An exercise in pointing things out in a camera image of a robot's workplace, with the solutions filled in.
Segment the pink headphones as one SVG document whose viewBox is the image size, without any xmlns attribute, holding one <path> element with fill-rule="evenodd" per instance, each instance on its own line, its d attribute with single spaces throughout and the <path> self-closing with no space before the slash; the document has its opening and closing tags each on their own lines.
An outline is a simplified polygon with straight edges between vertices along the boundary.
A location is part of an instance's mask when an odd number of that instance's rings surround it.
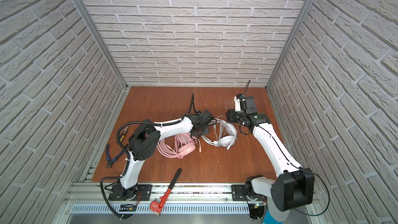
<svg viewBox="0 0 398 224">
<path fill-rule="evenodd" d="M 199 146 L 199 152 L 202 152 L 202 146 L 199 139 L 191 136 L 190 133 L 176 134 L 174 136 L 174 147 L 160 140 L 157 144 L 158 152 L 166 158 L 182 159 L 188 154 L 194 152 Z"/>
</svg>

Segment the white headphones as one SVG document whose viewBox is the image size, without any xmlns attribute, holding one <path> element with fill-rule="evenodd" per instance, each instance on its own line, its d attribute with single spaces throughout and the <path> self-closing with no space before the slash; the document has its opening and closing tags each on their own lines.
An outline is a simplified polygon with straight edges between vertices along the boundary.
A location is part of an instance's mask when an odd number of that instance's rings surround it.
<svg viewBox="0 0 398 224">
<path fill-rule="evenodd" d="M 226 118 L 225 115 L 219 115 L 215 118 L 213 128 L 216 134 L 216 140 L 212 141 L 204 135 L 202 135 L 202 139 L 209 145 L 224 147 L 229 150 L 237 141 L 237 130 L 233 124 L 224 120 L 223 117 Z"/>
</svg>

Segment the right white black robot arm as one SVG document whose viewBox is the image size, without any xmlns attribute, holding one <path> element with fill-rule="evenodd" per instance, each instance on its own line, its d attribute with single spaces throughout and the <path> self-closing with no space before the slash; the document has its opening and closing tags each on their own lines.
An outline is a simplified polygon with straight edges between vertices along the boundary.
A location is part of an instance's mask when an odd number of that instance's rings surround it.
<svg viewBox="0 0 398 224">
<path fill-rule="evenodd" d="M 269 118 L 259 113 L 253 96 L 237 94 L 235 109 L 226 113 L 228 122 L 243 125 L 259 141 L 271 161 L 277 179 L 250 179 L 251 190 L 273 200 L 276 208 L 287 211 L 313 202 L 315 175 L 290 155 L 278 138 Z"/>
</svg>

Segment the grey gloved hand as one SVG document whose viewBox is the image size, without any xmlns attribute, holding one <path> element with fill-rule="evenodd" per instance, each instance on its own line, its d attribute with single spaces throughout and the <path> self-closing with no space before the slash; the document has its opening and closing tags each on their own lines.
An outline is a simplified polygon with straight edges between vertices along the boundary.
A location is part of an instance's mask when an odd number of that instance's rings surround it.
<svg viewBox="0 0 398 224">
<path fill-rule="evenodd" d="M 288 218 L 290 210 L 280 211 L 271 198 L 267 199 L 267 211 L 263 220 L 264 224 L 283 224 Z"/>
</svg>

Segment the red black pipe wrench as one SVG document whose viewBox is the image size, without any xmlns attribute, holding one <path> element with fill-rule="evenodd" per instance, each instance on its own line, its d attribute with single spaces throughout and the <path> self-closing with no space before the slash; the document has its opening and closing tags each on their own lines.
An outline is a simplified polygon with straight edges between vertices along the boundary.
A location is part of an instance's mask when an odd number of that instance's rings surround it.
<svg viewBox="0 0 398 224">
<path fill-rule="evenodd" d="M 175 184 L 177 183 L 177 180 L 178 180 L 181 172 L 182 172 L 182 168 L 179 168 L 176 171 L 172 181 L 170 182 L 166 193 L 163 196 L 161 196 L 159 199 L 155 199 L 155 200 L 153 200 L 151 202 L 150 210 L 153 211 L 154 214 L 160 215 L 160 213 L 162 212 L 162 208 L 165 205 L 165 203 L 166 203 L 166 201 L 167 201 L 172 189 L 174 188 Z"/>
</svg>

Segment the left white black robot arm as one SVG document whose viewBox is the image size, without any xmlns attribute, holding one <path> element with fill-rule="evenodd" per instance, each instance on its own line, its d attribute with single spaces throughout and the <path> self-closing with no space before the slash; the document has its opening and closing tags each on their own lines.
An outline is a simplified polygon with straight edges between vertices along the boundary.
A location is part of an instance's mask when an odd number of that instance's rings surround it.
<svg viewBox="0 0 398 224">
<path fill-rule="evenodd" d="M 153 155 L 160 140 L 177 134 L 199 137 L 208 133 L 208 127 L 213 120 L 213 115 L 205 110 L 202 113 L 185 114 L 179 119 L 165 122 L 152 122 L 146 119 L 123 124 L 116 132 L 116 141 L 126 154 L 126 164 L 120 176 L 111 177 L 116 182 L 112 184 L 109 197 L 105 197 L 105 187 L 103 182 L 100 182 L 104 199 L 111 201 L 132 200 L 138 193 L 138 176 L 143 164 Z M 138 125 L 138 127 L 130 136 L 128 146 L 124 146 L 120 141 L 121 131 L 133 124 Z"/>
</svg>

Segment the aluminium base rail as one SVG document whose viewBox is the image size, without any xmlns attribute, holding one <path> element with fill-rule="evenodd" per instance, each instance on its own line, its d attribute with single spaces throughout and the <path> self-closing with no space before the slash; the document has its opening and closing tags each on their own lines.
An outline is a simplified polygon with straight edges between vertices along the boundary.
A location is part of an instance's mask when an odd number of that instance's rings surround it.
<svg viewBox="0 0 398 224">
<path fill-rule="evenodd" d="M 165 195 L 167 183 L 141 183 L 141 198 L 111 200 L 110 207 L 98 183 L 73 183 L 63 201 L 68 214 L 153 214 L 150 204 Z M 162 214 L 248 214 L 266 206 L 265 197 L 250 197 L 244 184 L 176 183 L 161 210 Z"/>
</svg>

